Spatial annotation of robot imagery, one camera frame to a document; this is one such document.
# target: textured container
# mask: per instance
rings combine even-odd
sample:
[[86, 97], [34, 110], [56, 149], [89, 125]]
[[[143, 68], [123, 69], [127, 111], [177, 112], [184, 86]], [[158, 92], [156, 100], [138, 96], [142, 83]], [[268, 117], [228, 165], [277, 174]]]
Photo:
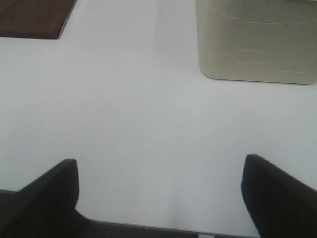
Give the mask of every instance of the textured container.
[[196, 0], [199, 62], [210, 78], [317, 81], [317, 1]]

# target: dark brown mat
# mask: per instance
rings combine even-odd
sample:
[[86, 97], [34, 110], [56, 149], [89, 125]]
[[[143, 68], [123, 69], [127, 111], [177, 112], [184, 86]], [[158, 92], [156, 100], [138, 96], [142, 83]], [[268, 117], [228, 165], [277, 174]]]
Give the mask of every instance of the dark brown mat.
[[75, 0], [0, 0], [0, 36], [57, 39]]

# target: white table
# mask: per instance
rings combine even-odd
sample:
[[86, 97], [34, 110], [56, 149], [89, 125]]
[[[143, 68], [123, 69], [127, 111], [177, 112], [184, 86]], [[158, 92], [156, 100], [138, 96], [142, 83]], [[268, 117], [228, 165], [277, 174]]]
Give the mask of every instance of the white table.
[[258, 153], [317, 188], [317, 85], [199, 70], [193, 0], [78, 0], [59, 40], [0, 38], [0, 188], [76, 158], [92, 219], [258, 237]]

